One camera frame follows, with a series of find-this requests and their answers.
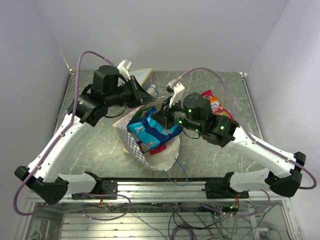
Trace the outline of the blue snack bag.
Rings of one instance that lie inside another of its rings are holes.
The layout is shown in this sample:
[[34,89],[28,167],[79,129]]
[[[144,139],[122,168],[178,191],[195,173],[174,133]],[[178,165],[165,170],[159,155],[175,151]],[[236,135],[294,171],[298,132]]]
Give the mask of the blue snack bag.
[[127,130],[149,149],[156,149],[183,131],[182,127],[177,124],[165,129],[160,123],[152,119],[152,116],[157,113],[155,106],[143,108],[142,110],[147,111],[138,118],[132,118],[127,125]]

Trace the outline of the pink snack bag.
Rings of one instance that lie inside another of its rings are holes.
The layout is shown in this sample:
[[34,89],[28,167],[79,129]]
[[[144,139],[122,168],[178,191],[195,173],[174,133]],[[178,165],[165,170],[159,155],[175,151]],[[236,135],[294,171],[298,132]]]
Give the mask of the pink snack bag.
[[206,91],[203,92],[201,95],[205,98],[205,100],[203,101],[204,111],[205,111],[207,114],[209,114],[209,112],[211,112],[212,115],[218,115],[218,114],[214,114],[214,113],[212,112],[212,109],[211,109],[211,104],[210,104],[209,98],[210,98],[211,96],[215,96],[215,95],[213,95],[212,91],[211,91],[210,89],[209,89],[209,90],[206,90]]

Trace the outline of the orange Fox's candy bag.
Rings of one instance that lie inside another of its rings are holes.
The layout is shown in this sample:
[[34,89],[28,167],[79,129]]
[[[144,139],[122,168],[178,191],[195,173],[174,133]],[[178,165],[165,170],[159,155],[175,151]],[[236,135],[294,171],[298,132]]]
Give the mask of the orange Fox's candy bag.
[[234,120],[231,113],[226,108],[224,108],[222,106],[222,104],[220,103],[220,101],[218,100],[218,98],[216,96],[211,96],[209,98],[209,101],[210,101],[211,110],[214,114],[225,116],[231,120]]

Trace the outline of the blue checkered paper bag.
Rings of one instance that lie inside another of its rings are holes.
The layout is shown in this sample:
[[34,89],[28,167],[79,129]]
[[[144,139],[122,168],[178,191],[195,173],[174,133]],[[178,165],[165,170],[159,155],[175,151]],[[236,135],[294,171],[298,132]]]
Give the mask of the blue checkered paper bag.
[[130,120],[141,109],[143,109],[142,106],[135,108],[112,125],[119,137],[122,150],[151,170],[168,171],[179,155],[180,137],[176,136],[166,142],[166,148],[162,151],[150,154],[150,149],[142,142],[139,143],[139,139],[127,129]]

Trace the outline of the green snack pack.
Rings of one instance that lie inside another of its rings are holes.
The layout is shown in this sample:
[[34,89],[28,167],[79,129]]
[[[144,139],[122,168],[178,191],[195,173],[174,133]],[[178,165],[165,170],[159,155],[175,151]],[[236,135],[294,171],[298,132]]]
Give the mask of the green snack pack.
[[144,117],[146,115],[146,113],[151,109],[152,107],[145,107],[145,108],[141,108],[139,109],[135,115],[132,117],[132,120]]

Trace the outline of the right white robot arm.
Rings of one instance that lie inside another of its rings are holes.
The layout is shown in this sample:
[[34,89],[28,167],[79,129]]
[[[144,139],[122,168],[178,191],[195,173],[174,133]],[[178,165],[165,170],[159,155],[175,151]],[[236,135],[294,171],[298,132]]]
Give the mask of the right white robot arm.
[[246,133],[237,121],[213,113],[210,100],[199,93],[191,93],[175,104],[168,97],[152,119],[166,129],[178,125],[194,131],[208,143],[236,150],[264,167],[246,173],[226,173],[214,187],[215,194],[231,198],[244,191],[270,190],[290,198],[301,186],[304,153],[280,150]]

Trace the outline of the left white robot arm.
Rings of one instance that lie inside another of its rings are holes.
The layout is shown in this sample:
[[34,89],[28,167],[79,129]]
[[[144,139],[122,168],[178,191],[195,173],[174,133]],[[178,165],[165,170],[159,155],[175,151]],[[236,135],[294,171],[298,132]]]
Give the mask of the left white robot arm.
[[45,203],[54,205],[65,195],[86,194],[91,199],[103,192],[104,181],[92,172],[61,174],[63,161],[87,131],[108,114],[110,107],[130,109],[153,103],[156,99],[144,90],[136,78],[125,77],[111,65],[102,65],[69,106],[60,130],[55,133],[38,159],[19,166],[14,174]]

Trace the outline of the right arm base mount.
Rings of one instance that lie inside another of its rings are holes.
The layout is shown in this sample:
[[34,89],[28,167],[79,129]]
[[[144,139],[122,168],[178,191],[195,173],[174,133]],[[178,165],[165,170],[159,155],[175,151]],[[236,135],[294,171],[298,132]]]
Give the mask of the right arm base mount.
[[248,199],[249,192],[241,191],[236,192],[231,189],[229,186],[222,184],[221,182],[206,182],[202,191],[205,192],[207,199],[236,199],[239,197],[240,199]]

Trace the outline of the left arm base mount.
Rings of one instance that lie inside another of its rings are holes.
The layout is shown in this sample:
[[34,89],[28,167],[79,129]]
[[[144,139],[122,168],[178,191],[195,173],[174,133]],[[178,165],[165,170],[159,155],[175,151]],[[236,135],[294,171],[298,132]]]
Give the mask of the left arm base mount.
[[114,180],[102,180],[97,186],[90,192],[90,194],[96,194],[99,196],[84,195],[80,193],[72,194],[73,200],[93,200],[93,199],[107,199],[115,200],[118,193],[118,184]]

